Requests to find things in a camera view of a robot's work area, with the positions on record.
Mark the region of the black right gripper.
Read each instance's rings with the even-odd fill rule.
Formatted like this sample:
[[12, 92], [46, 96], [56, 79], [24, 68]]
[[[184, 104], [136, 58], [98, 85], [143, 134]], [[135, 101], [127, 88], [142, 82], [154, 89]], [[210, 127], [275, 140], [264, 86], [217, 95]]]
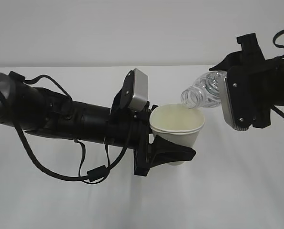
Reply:
[[226, 55], [209, 71], [227, 72], [232, 67], [247, 67], [251, 71], [249, 84], [256, 106], [252, 126], [266, 128], [271, 125], [271, 106], [284, 104], [284, 78], [280, 71], [281, 62], [277, 59], [265, 61], [255, 33], [245, 34], [236, 39], [241, 50]]

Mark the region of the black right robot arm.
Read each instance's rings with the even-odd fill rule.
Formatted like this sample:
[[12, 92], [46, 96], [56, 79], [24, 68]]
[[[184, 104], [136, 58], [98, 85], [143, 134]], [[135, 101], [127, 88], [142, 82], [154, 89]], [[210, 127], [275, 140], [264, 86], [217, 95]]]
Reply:
[[284, 57], [265, 59], [255, 33], [237, 37], [241, 50], [228, 54], [210, 71], [225, 71], [219, 81], [226, 123], [238, 131], [266, 128], [270, 113], [284, 106]]

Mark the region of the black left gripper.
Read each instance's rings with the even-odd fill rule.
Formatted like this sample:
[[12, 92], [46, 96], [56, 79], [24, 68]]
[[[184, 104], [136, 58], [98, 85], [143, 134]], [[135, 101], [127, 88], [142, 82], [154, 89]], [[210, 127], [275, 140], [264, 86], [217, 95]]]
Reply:
[[117, 104], [112, 105], [105, 145], [118, 146], [122, 150], [108, 166], [109, 170], [118, 165], [128, 149], [133, 150], [133, 173], [137, 176], [146, 176], [150, 167], [179, 165], [195, 157], [194, 140], [187, 135], [155, 135], [149, 148], [149, 106], [150, 103], [147, 102], [140, 112], [136, 112], [129, 108], [121, 109]]

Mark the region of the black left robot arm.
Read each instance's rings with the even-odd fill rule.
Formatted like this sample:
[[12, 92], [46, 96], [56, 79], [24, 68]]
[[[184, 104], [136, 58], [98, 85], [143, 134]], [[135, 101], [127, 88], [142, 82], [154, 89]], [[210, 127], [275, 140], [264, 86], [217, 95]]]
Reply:
[[[95, 181], [107, 177], [127, 149], [134, 152], [134, 174], [146, 176], [149, 169], [171, 162], [190, 161], [196, 152], [190, 146], [155, 135], [150, 143], [148, 76], [139, 69], [126, 75], [111, 107], [77, 102], [64, 90], [59, 93], [35, 87], [39, 77], [27, 80], [16, 72], [0, 73], [0, 124], [16, 129], [33, 164], [43, 173], [64, 181]], [[45, 168], [34, 155], [26, 134], [118, 146], [113, 162], [89, 170], [85, 176], [69, 177]]]

